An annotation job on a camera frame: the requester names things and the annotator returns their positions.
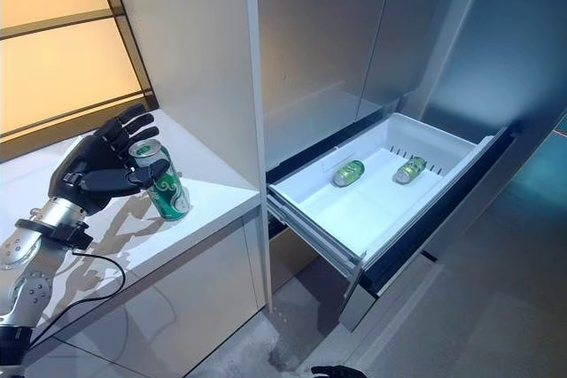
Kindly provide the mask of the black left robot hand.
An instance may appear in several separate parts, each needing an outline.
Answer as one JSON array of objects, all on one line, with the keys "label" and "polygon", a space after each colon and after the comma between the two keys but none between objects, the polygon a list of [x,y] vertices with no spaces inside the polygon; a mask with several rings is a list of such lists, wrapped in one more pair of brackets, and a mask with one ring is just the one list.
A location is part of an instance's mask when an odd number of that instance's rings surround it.
[{"label": "black left robot hand", "polygon": [[115,197],[134,195],[153,186],[168,170],[167,159],[136,166],[128,154],[134,143],[159,133],[154,117],[135,104],[85,136],[50,178],[48,196],[81,207],[88,215],[102,211]]}]

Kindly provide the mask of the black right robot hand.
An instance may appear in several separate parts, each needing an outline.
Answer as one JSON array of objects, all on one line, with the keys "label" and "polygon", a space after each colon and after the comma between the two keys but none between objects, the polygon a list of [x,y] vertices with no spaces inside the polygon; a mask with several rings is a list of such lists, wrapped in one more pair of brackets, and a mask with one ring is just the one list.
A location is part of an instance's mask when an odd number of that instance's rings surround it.
[{"label": "black right robot hand", "polygon": [[349,366],[312,366],[310,372],[317,378],[367,378],[362,371]]}]

